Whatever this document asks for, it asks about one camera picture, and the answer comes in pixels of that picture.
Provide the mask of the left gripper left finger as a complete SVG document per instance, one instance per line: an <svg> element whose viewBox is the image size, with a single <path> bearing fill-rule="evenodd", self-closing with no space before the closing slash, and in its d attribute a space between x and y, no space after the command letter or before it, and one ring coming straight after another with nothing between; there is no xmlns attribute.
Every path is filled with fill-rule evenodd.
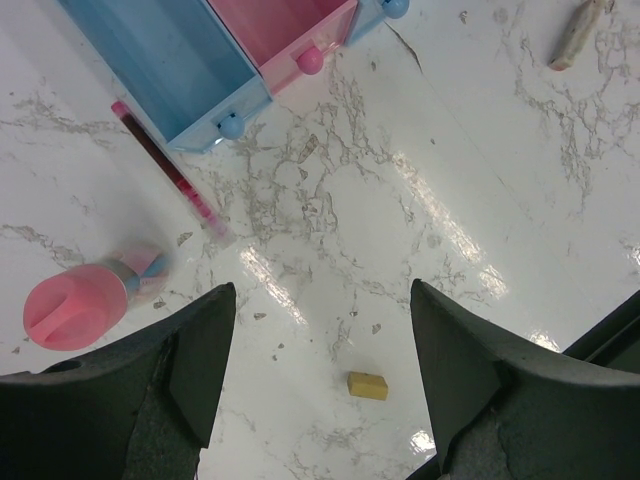
<svg viewBox="0 0 640 480"><path fill-rule="evenodd" d="M1 379L5 479L192 479L209 446L236 290L40 373Z"/></svg>

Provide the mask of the red pen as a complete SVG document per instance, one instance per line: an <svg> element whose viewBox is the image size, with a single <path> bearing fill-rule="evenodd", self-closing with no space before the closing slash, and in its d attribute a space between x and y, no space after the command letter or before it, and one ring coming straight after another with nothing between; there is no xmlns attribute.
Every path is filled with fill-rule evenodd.
<svg viewBox="0 0 640 480"><path fill-rule="evenodd" d="M211 237L222 247L231 245L235 241L235 236L223 218L154 141L128 106L122 101L116 101L111 105L111 110L185 199L195 217L209 231Z"/></svg>

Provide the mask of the light blue drawer bin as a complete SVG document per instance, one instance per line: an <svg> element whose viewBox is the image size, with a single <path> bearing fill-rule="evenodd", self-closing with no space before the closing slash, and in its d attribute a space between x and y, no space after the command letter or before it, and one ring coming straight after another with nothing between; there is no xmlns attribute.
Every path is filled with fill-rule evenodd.
<svg viewBox="0 0 640 480"><path fill-rule="evenodd" d="M237 140L271 95L205 1L79 0L62 8L177 151Z"/></svg>

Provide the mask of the cyan drawer bin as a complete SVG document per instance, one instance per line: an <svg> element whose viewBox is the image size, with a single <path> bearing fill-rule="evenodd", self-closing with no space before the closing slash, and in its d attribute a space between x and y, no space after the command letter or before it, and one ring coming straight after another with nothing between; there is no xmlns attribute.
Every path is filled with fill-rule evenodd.
<svg viewBox="0 0 640 480"><path fill-rule="evenodd" d="M344 44L353 44L388 19L402 18L409 6L409 0L358 0Z"/></svg>

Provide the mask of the pink drawer bin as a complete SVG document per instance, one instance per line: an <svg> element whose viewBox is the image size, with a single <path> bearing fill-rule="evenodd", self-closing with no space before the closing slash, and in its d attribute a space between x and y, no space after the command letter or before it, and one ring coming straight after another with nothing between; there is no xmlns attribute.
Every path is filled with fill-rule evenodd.
<svg viewBox="0 0 640 480"><path fill-rule="evenodd" d="M212 0L211 7L273 94L319 73L341 46L358 3L348 0Z"/></svg>

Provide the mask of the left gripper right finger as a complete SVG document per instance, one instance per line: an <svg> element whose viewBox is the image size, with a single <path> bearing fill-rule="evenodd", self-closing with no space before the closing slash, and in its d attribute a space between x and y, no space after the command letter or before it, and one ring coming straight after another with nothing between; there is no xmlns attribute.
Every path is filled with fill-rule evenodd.
<svg viewBox="0 0 640 480"><path fill-rule="evenodd" d="M635 479L639 373L554 352L411 287L436 453L418 479Z"/></svg>

